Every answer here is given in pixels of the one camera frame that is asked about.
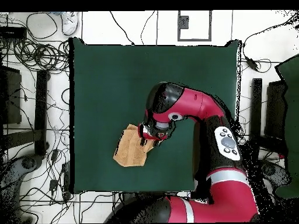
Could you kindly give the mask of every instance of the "white floor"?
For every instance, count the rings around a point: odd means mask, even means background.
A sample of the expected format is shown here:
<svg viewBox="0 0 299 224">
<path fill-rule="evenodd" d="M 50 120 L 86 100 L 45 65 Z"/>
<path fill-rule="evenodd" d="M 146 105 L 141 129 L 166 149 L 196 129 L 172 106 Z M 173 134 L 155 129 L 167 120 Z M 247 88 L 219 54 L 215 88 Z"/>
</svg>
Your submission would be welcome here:
<svg viewBox="0 0 299 224">
<path fill-rule="evenodd" d="M 140 11 L 140 12 L 113 12 L 115 19 L 118 21 L 119 25 L 127 32 L 129 39 L 135 44 L 142 45 L 141 41 L 141 31 L 144 26 L 144 23 L 148 17 L 153 13 L 153 10 Z M 9 18 L 13 20 L 14 23 L 20 23 L 18 20 L 26 22 L 26 18 L 31 13 L 10 13 Z M 213 19 L 212 19 L 212 39 L 211 42 L 178 42 L 177 35 L 177 24 L 178 24 L 178 12 L 177 11 L 165 11 L 159 10 L 158 12 L 158 31 L 157 31 L 157 12 L 154 12 L 153 16 L 147 22 L 147 25 L 142 34 L 142 40 L 145 45 L 177 45 L 177 46 L 188 46 L 188 45 L 214 45 L 214 46 L 223 46 L 229 40 L 239 39 L 245 41 L 245 39 L 256 32 L 262 31 L 263 29 L 274 26 L 280 23 L 285 22 L 293 13 L 287 10 L 214 10 Z M 59 42 L 55 41 L 65 41 L 65 37 L 61 32 L 61 19 L 59 16 L 51 16 L 57 26 L 58 32 L 53 36 L 45 39 L 39 40 L 39 43 L 42 44 L 52 44 L 57 46 Z M 5 22 L 3 16 L 0 18 L 0 22 Z M 55 31 L 55 25 L 53 21 L 45 14 L 39 14 L 32 16 L 28 21 L 29 28 L 36 37 L 45 37 L 50 35 Z M 299 53 L 299 32 L 297 32 L 292 25 L 280 26 L 275 29 L 271 29 L 261 34 L 252 36 L 246 42 L 245 54 L 248 57 L 253 58 L 254 60 L 269 59 L 272 62 L 270 63 L 261 62 L 261 71 L 267 71 L 266 73 L 258 73 L 250 68 L 247 68 L 246 63 L 242 63 L 243 69 L 242 72 L 242 84 L 241 84 L 241 104 L 240 110 L 243 110 L 250 106 L 251 91 L 250 85 L 252 78 L 262 78 L 263 79 L 263 101 L 266 101 L 266 87 L 269 82 L 279 80 L 279 76 L 276 73 L 274 66 L 280 62 L 285 61 L 286 59 L 297 55 Z M 111 14 L 109 12 L 80 12 L 79 13 L 79 25 L 77 31 L 73 35 L 74 37 L 82 38 L 86 44 L 130 44 L 126 39 L 123 31 L 115 24 Z M 13 55 L 9 55 L 9 61 L 17 61 Z M 22 74 L 22 86 L 26 89 L 35 92 L 34 80 L 36 79 L 36 73 L 32 72 L 33 75 L 26 69 L 23 65 L 16 65 L 8 63 L 9 67 L 19 69 Z M 50 143 L 50 150 L 54 146 L 55 136 L 57 136 L 57 142 L 62 136 L 66 138 L 66 143 L 68 143 L 68 126 L 69 126 L 69 114 L 68 105 L 63 103 L 61 100 L 62 91 L 69 87 L 68 75 L 66 72 L 63 72 L 59 75 L 52 75 L 50 81 L 48 82 L 49 95 L 53 98 L 48 97 L 48 103 L 54 104 L 63 109 L 50 108 L 48 111 L 48 131 L 47 131 L 47 140 Z M 33 93 L 30 93 L 28 90 L 25 90 L 28 98 L 35 98 Z M 68 101 L 68 91 L 64 95 L 65 101 Z M 263 127 L 265 125 L 265 109 L 266 103 L 262 105 L 262 133 Z M 21 108 L 28 115 L 30 122 L 34 123 L 34 108 L 35 101 L 28 100 L 27 102 L 21 100 Z M 242 111 L 240 113 L 241 123 L 246 123 L 249 121 L 249 109 Z M 66 130 L 54 131 L 53 129 L 61 129 L 62 127 Z M 248 133 L 249 124 L 244 126 L 245 130 Z M 7 133 L 12 133 L 16 131 L 22 131 L 24 129 L 30 128 L 29 123 L 27 122 L 26 116 L 22 113 L 22 122 L 17 125 L 9 125 L 8 129 L 5 126 Z M 7 157 L 11 159 L 22 146 L 8 150 Z M 65 145 L 60 142 L 58 149 L 65 149 Z M 33 151 L 33 145 L 30 145 L 27 148 L 22 149 L 19 152 L 20 155 L 30 153 Z M 58 171 L 61 170 L 61 165 L 64 160 L 69 160 L 69 153 L 66 152 L 66 157 L 61 159 L 56 168 Z M 47 173 L 42 175 L 46 171 L 46 162 L 44 160 L 41 168 L 35 172 L 28 174 L 25 178 L 26 180 L 32 179 L 27 182 L 23 182 L 21 187 L 21 195 L 25 195 L 28 190 L 32 187 L 40 188 L 45 193 L 48 191 L 50 178 L 47 178 Z M 32 190 L 29 193 L 30 196 L 27 196 L 23 199 L 22 207 L 23 210 L 27 210 L 31 205 L 34 205 L 29 209 L 30 212 L 33 212 L 39 216 L 38 223 L 50 223 L 53 220 L 53 217 L 62 210 L 61 205 L 51 205 L 49 206 L 49 198 L 43 196 L 39 191 Z M 112 211 L 112 202 L 113 197 L 110 192 L 86 192 L 81 195 L 81 200 L 79 203 L 79 196 L 75 195 L 73 200 L 69 203 L 69 209 L 59 220 L 59 223 L 78 223 L 79 217 L 82 218 L 80 212 L 82 213 L 88 207 L 91 206 L 91 203 L 95 200 L 96 203 L 88 209 L 83 214 L 83 223 L 102 223 L 109 213 Z M 56 200 L 61 200 L 61 193 L 58 192 Z"/>
</svg>

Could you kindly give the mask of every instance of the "power adapter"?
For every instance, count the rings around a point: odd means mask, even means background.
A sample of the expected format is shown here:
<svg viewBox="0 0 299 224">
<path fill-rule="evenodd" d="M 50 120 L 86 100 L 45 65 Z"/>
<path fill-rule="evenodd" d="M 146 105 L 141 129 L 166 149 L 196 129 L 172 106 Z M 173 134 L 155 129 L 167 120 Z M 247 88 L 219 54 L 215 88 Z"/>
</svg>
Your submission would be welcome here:
<svg viewBox="0 0 299 224">
<path fill-rule="evenodd" d="M 68 173 L 69 162 L 62 164 L 62 172 Z"/>
<path fill-rule="evenodd" d="M 56 162 L 57 157 L 58 157 L 58 153 L 59 153 L 59 151 L 57 149 L 53 150 L 53 153 L 51 155 L 52 165 Z"/>
<path fill-rule="evenodd" d="M 255 71 L 258 71 L 258 65 L 253 59 L 248 57 L 245 57 L 245 59 L 246 59 L 246 63 L 250 68 L 254 69 Z"/>
<path fill-rule="evenodd" d="M 50 187 L 49 187 L 49 191 L 57 191 L 58 188 L 58 180 L 51 180 L 50 181 Z"/>
<path fill-rule="evenodd" d="M 0 38 L 24 40 L 27 38 L 27 29 L 25 27 L 0 27 Z"/>
</svg>

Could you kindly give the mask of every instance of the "wire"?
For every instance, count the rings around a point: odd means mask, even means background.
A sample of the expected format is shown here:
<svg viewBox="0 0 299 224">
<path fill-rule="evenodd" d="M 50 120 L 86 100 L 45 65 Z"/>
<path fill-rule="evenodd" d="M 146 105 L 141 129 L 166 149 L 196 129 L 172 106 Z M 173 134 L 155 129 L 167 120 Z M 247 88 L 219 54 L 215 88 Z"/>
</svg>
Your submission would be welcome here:
<svg viewBox="0 0 299 224">
<path fill-rule="evenodd" d="M 111 12 L 111 11 L 109 11 L 109 12 L 110 12 L 110 14 L 112 15 L 112 18 L 113 18 L 114 22 L 118 25 L 118 27 L 119 27 L 120 29 L 122 29 L 122 31 L 124 31 L 123 28 L 118 24 L 118 22 L 117 22 L 116 19 L 114 18 L 112 12 Z M 128 35 L 127 35 L 126 31 L 124 31 L 124 34 L 126 35 L 128 41 L 131 42 L 132 45 L 135 45 L 135 44 L 128 38 Z"/>
<path fill-rule="evenodd" d="M 10 55 L 9 51 L 13 52 L 13 55 L 16 56 L 19 62 L 8 61 L 8 63 L 12 64 L 23 64 L 30 71 L 39 71 L 40 69 L 44 69 L 49 71 L 51 74 L 60 74 L 61 72 L 67 73 L 68 69 L 68 40 L 59 41 L 60 44 L 58 48 L 55 48 L 49 44 L 40 44 L 37 41 L 41 41 L 52 36 L 56 31 L 47 36 L 47 37 L 35 37 L 31 30 L 28 27 L 28 20 L 33 15 L 48 15 L 46 13 L 33 13 L 28 16 L 26 20 L 26 24 L 19 21 L 20 23 L 13 22 L 11 19 L 11 23 L 15 25 L 20 25 L 27 30 L 30 38 L 26 38 L 24 40 L 14 40 L 14 39 L 0 39 L 0 49 L 5 49 L 8 52 L 2 56 L 4 59 L 6 56 Z M 55 24 L 55 28 L 57 29 L 57 25 L 54 19 L 48 15 Z"/>
<path fill-rule="evenodd" d="M 291 18 L 289 18 L 287 21 L 285 21 L 284 23 L 281 23 L 281 24 L 277 24 L 277 25 L 274 25 L 274 26 L 271 26 L 271 27 L 267 27 L 266 29 L 264 29 L 264 30 L 262 30 L 262 31 L 259 31 L 259 32 L 257 32 L 257 33 L 254 33 L 254 34 L 251 34 L 250 36 L 248 36 L 247 38 L 246 38 L 246 40 L 244 41 L 244 43 L 243 43 L 243 50 L 242 50 L 242 52 L 243 52 L 243 55 L 244 55 L 244 57 L 245 58 L 248 58 L 246 55 L 245 55 L 245 53 L 244 53 L 244 48 L 245 48 L 245 46 L 246 46 L 246 42 L 247 42 L 247 40 L 249 39 L 249 38 L 251 38 L 252 36 L 254 36 L 254 35 L 257 35 L 257 34 L 261 34 L 261 33 L 263 33 L 263 32 L 265 32 L 265 31 L 268 31 L 268 30 L 270 30 L 270 29 L 275 29 L 275 28 L 277 28 L 277 27 L 279 27 L 279 26 L 284 26 L 284 25 L 286 25 L 294 16 L 296 16 L 296 15 L 298 15 L 297 13 L 296 14 L 294 14 Z"/>
<path fill-rule="evenodd" d="M 257 33 L 254 33 L 254 34 L 251 34 L 250 36 L 248 36 L 246 39 L 245 39 L 245 41 L 244 41 L 244 43 L 243 43 L 243 46 L 242 46 L 242 52 L 243 52 L 243 55 L 244 55 L 244 57 L 245 57 L 245 59 L 246 59 L 246 62 L 247 62 L 247 64 L 248 64 L 248 66 L 249 67 L 251 67 L 252 69 L 254 69 L 256 72 L 258 72 L 258 73 L 266 73 L 266 72 L 268 72 L 270 69 L 271 69 L 271 67 L 272 67 L 272 62 L 271 62 L 271 60 L 269 60 L 269 59 L 267 59 L 267 58 L 264 58 L 264 59 L 260 59 L 260 60 L 253 60 L 253 59 L 251 59 L 251 58 L 249 58 L 249 57 L 247 57 L 246 55 L 245 55 L 245 52 L 244 52 L 244 49 L 245 49 L 245 46 L 246 46 L 246 42 L 247 42 L 247 40 L 250 38 L 250 37 L 252 37 L 252 36 L 255 36 L 255 35 L 257 35 L 257 34 L 261 34 L 261 33 L 264 33 L 265 31 L 268 31 L 268 30 L 270 30 L 270 29 L 274 29 L 274 28 L 277 28 L 277 27 L 279 27 L 279 26 L 284 26 L 284 25 L 286 25 L 294 16 L 296 16 L 296 15 L 298 15 L 297 13 L 296 14 L 294 14 L 291 18 L 289 18 L 287 21 L 285 21 L 284 23 L 281 23 L 281 24 L 277 24 L 277 25 L 274 25 L 274 26 L 271 26 L 271 27 L 268 27 L 268 28 L 266 28 L 266 29 L 264 29 L 264 30 L 262 30 L 262 31 L 259 31 L 259 32 L 257 32 Z M 263 61 L 263 60 L 268 60 L 269 62 L 270 62 L 270 67 L 266 70 L 266 71 L 260 71 L 260 68 L 262 67 L 261 66 L 261 64 L 260 64 L 260 62 L 261 61 Z"/>
<path fill-rule="evenodd" d="M 64 104 L 69 105 L 69 103 L 65 102 L 65 100 L 63 99 L 63 94 L 64 94 L 67 90 L 69 90 L 69 87 L 68 87 L 67 89 L 63 90 L 63 92 L 62 92 L 62 94 L 61 94 L 61 100 L 64 102 Z"/>
<path fill-rule="evenodd" d="M 28 211 L 30 208 L 32 208 L 33 206 L 35 206 L 40 200 L 42 200 L 44 198 L 44 195 L 39 199 L 37 200 L 33 205 L 31 205 L 28 209 L 26 209 L 26 211 Z"/>
<path fill-rule="evenodd" d="M 50 224 L 53 224 L 53 223 L 55 223 L 56 221 L 57 221 L 57 224 L 58 224 L 59 220 L 60 220 L 60 219 L 67 213 L 67 211 L 68 211 L 68 209 L 70 208 L 70 206 L 71 206 L 71 203 L 70 203 L 69 205 L 67 205 L 65 208 L 62 208 L 62 210 L 60 210 L 59 213 L 57 213 L 56 216 L 53 217 L 53 219 L 52 219 L 52 221 L 51 221 Z"/>
<path fill-rule="evenodd" d="M 84 211 L 82 211 L 82 213 L 81 213 L 81 221 L 80 221 L 80 224 L 83 222 L 83 213 L 86 212 L 87 210 L 89 210 L 89 209 L 94 205 L 96 199 L 97 199 L 98 197 L 101 197 L 101 196 L 102 196 L 102 197 L 111 197 L 111 196 L 113 196 L 113 194 L 112 194 L 112 195 L 98 195 L 98 196 L 96 196 L 96 198 L 93 200 L 91 206 L 89 206 L 87 209 L 85 209 Z"/>
<path fill-rule="evenodd" d="M 17 96 L 11 96 L 11 97 L 13 97 L 13 98 L 18 98 L 18 99 L 24 99 L 23 97 L 17 97 Z M 45 102 L 44 100 L 36 100 L 35 98 L 27 97 L 27 99 L 47 103 L 47 102 Z M 61 111 L 69 111 L 69 110 L 67 110 L 67 109 L 62 109 L 62 108 L 60 108 L 60 107 L 57 107 L 57 106 L 56 106 L 56 103 L 54 103 L 54 104 L 47 103 L 47 104 L 49 105 L 49 107 L 48 107 L 47 110 L 49 110 L 51 107 L 54 107 L 54 108 L 59 109 L 59 110 L 61 110 Z"/>
<path fill-rule="evenodd" d="M 35 213 L 32 213 L 32 212 L 24 211 L 22 208 L 20 208 L 20 210 L 23 211 L 24 213 L 27 213 L 27 214 L 31 214 L 31 215 L 36 216 L 37 219 L 36 219 L 35 224 L 38 223 L 38 221 L 39 221 L 39 216 L 38 216 L 38 215 L 36 215 Z"/>
<path fill-rule="evenodd" d="M 72 211 L 73 211 L 74 221 L 77 224 L 76 217 L 75 217 L 75 204 L 74 204 L 74 202 L 72 203 Z"/>
<path fill-rule="evenodd" d="M 250 107 L 247 107 L 247 108 L 245 108 L 245 109 L 243 109 L 243 110 L 241 110 L 240 112 L 245 111 L 245 110 L 247 110 L 247 109 L 249 109 L 249 108 L 251 108 L 251 106 L 250 106 Z"/>
<path fill-rule="evenodd" d="M 64 202 L 62 201 L 57 201 L 54 198 L 50 197 L 49 195 L 47 195 L 46 193 L 44 193 L 41 189 L 37 188 L 37 187 L 32 187 L 24 196 L 21 196 L 20 201 L 22 201 L 25 197 L 27 197 L 27 195 L 29 194 L 29 192 L 31 192 L 33 189 L 41 192 L 42 194 L 44 194 L 45 197 L 51 199 L 52 201 L 54 201 L 56 204 L 63 204 Z"/>
<path fill-rule="evenodd" d="M 143 40 L 142 40 L 142 34 L 143 34 L 143 31 L 144 31 L 144 29 L 145 29 L 145 26 L 147 25 L 148 20 L 153 16 L 153 14 L 154 14 L 155 12 L 156 12 L 156 11 L 154 10 L 153 13 L 149 16 L 149 18 L 147 19 L 147 21 L 145 22 L 145 24 L 144 24 L 144 26 L 143 26 L 143 29 L 142 29 L 141 34 L 140 34 L 140 39 L 141 39 L 141 42 L 142 42 L 143 45 L 144 45 Z"/>
</svg>

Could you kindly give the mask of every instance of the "white shoe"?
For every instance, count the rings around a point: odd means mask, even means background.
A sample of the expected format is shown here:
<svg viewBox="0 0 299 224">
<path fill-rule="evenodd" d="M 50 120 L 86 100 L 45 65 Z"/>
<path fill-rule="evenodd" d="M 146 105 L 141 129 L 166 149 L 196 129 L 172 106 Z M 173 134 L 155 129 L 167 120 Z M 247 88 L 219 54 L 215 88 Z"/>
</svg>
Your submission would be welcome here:
<svg viewBox="0 0 299 224">
<path fill-rule="evenodd" d="M 62 32 L 64 35 L 72 35 L 78 26 L 78 12 L 63 12 L 61 14 Z"/>
</svg>

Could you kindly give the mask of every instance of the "green panel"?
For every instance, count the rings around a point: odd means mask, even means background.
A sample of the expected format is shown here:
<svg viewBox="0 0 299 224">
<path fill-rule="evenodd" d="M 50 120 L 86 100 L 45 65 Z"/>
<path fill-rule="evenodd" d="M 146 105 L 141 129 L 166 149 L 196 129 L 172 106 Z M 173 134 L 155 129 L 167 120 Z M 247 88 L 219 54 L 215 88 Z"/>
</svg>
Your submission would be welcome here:
<svg viewBox="0 0 299 224">
<path fill-rule="evenodd" d="M 177 123 L 143 167 L 121 167 L 113 153 L 122 131 L 142 122 L 147 96 L 161 81 L 217 95 L 234 116 L 238 44 L 84 45 L 75 38 L 75 191 L 193 190 L 192 120 Z"/>
<path fill-rule="evenodd" d="M 299 56 L 280 64 L 277 69 L 287 84 L 284 95 L 287 102 L 284 133 L 288 147 L 287 169 L 291 173 L 290 185 L 279 187 L 276 194 L 283 198 L 299 197 Z"/>
</svg>

